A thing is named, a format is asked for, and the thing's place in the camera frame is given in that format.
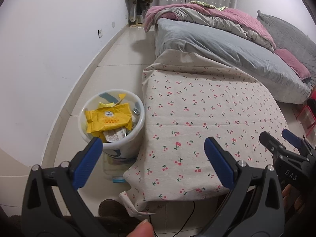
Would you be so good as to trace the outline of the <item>person's right hand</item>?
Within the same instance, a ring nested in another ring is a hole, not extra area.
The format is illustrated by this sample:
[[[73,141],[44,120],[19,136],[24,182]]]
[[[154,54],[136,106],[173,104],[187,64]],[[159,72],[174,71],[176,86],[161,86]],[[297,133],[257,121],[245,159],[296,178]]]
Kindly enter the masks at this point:
[[[309,185],[302,191],[287,184],[282,191],[285,220],[299,216],[315,220],[315,185]]]

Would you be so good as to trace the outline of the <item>person's left hand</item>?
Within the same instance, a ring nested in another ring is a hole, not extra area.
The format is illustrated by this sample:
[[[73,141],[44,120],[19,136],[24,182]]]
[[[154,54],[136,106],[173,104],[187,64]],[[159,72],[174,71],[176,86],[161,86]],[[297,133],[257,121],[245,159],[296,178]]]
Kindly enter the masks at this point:
[[[127,237],[153,237],[154,230],[152,224],[147,220],[143,220]]]

